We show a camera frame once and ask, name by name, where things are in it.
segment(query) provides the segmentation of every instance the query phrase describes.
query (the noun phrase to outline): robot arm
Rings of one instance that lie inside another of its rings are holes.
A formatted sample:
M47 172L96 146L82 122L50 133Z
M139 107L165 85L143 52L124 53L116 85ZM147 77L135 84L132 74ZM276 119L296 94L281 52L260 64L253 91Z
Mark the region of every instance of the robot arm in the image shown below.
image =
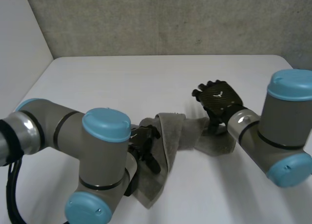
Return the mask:
M73 224L83 217L88 217L85 223L105 224L137 170L128 152L130 127L128 116L116 110L82 114L47 100L28 100L0 121L0 165L48 146L79 159L78 188L65 215Z
M202 92L195 90L193 95L210 118L217 119L213 122L226 124L228 132L273 183L295 186L310 176L312 158L303 148L312 128L312 71L275 73L261 117L244 107L226 82L208 82L199 89Z

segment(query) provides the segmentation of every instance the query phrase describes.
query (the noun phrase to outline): black ring band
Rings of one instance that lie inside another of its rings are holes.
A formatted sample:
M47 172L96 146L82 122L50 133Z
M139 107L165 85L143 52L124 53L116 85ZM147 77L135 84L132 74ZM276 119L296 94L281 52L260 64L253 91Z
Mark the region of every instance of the black ring band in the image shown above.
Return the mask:
M128 170L126 168L125 168L124 176L125 175L128 177L128 179L130 181L130 175L129 175L129 172L128 172ZM88 188L88 189L97 190L97 191L105 191L105 190L109 190L109 189L112 189L112 188L115 188L115 187L119 186L122 183L122 180L123 180L124 176L122 176L122 178L117 183L114 183L114 184L111 184L111 185L108 185L108 186L95 186L95 185L88 184L84 180L82 180L82 178L80 176L79 176L79 182L82 185L84 185L86 188Z
M66 122L67 119L69 119L70 116L74 115L78 113L78 111L73 111L73 112L70 112L68 114L66 114L62 120L59 121L57 127L55 128L55 132L54 132L54 135L53 135L53 144L54 144L54 148L56 150L59 151L59 144L58 144L58 137L59 137L59 131L60 129L62 128L63 124Z
M44 137L44 131L42 129L41 124L38 122L37 118L31 114L30 112L26 111L26 110L20 110L20 112L22 112L23 114L27 115L35 124L38 132L39 132L39 136L40 136L40 150L42 150L44 148L44 144L45 144L45 137Z
M7 164L19 160L24 155L24 151L21 149L20 141L13 128L4 120L0 120L0 132L5 138L9 148L9 155L6 158Z
M298 146L285 146L285 145L281 145L279 143L274 143L273 141L265 138L259 131L258 131L258 136L259 138L266 142L267 144L273 146L273 147L277 147L277 148L280 148L280 149L285 149L285 150L299 150L301 148L304 147L304 145L298 145Z
M240 133L239 137L238 137L238 144L240 145L241 141L242 141L242 138L243 138L243 135L245 134L245 132L250 129L252 126L254 125L257 125L259 124L260 121L255 121L255 122L252 122L250 123L249 125L247 125L243 130L242 132Z

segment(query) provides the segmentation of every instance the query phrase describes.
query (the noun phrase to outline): gray concrete wall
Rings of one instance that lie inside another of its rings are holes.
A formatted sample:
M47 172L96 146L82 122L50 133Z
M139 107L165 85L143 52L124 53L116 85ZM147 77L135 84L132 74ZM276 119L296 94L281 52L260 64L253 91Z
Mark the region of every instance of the gray concrete wall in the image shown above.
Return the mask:
M312 0L29 0L55 58L276 54L312 67Z

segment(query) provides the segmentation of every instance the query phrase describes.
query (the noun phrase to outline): light blue joint cap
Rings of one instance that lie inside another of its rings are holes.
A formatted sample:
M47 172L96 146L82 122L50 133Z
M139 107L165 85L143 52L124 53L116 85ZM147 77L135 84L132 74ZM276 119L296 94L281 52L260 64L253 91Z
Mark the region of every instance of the light blue joint cap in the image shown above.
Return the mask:
M24 105L26 105L26 104L28 104L28 103L30 103L32 101L36 101L36 100L42 100L42 99L40 99L40 98L32 98L32 99L29 99L29 100L25 100L16 108L15 111L20 111L20 109L23 108Z
M107 142L124 142L131 135L130 118L110 108L91 109L83 116L82 125L89 134Z
M312 100L312 71L285 69L272 75L268 93L284 101Z
M266 175L279 187L291 187L303 182L311 173L311 156L308 153L299 153L275 163Z
M112 212L101 198L79 191L68 199L65 216L70 224L107 224L112 218Z

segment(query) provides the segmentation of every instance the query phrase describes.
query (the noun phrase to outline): white wall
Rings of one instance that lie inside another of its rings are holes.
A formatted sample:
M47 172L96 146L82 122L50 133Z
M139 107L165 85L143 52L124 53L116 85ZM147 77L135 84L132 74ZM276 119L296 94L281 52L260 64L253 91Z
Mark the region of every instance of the white wall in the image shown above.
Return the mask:
M0 119L12 112L52 62L27 0L0 0Z

